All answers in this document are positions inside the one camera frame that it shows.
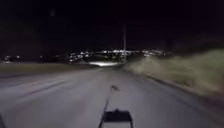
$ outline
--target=asphalt road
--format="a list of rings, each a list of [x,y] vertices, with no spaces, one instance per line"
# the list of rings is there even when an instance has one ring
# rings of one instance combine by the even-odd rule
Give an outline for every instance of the asphalt road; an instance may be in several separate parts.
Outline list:
[[[118,90],[106,111],[130,112],[134,128],[224,126],[216,110],[190,94],[112,69],[0,79],[1,117],[6,128],[97,128],[112,85]]]

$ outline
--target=dark sky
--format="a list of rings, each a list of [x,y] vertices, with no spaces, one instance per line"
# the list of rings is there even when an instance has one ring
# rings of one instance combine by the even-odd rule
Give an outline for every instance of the dark sky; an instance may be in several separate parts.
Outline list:
[[[155,48],[172,38],[222,38],[223,2],[215,0],[2,0],[0,53],[39,55]]]

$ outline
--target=road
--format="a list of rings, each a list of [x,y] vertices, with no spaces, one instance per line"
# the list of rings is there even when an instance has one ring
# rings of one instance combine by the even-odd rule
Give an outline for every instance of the road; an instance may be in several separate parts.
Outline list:
[[[220,116],[193,96],[112,69],[0,79],[0,85],[6,128],[97,128],[112,85],[119,90],[107,111],[129,111],[134,128],[223,127]]]

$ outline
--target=grass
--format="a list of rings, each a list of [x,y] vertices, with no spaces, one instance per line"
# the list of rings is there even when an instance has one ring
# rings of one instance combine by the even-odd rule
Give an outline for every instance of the grass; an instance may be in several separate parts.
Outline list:
[[[66,72],[78,69],[90,68],[92,66],[80,64],[0,64],[0,77],[1,76],[14,76],[14,75],[32,75],[32,74],[47,74]]]
[[[179,83],[200,95],[224,94],[224,50],[166,59],[150,56],[125,69]]]

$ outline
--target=illuminated road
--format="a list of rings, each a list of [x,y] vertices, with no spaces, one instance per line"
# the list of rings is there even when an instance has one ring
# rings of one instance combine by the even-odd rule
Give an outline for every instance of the illuminated road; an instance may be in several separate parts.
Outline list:
[[[112,69],[1,79],[0,85],[6,128],[97,128],[111,85],[119,90],[107,111],[129,111],[134,128],[223,127],[189,94]]]

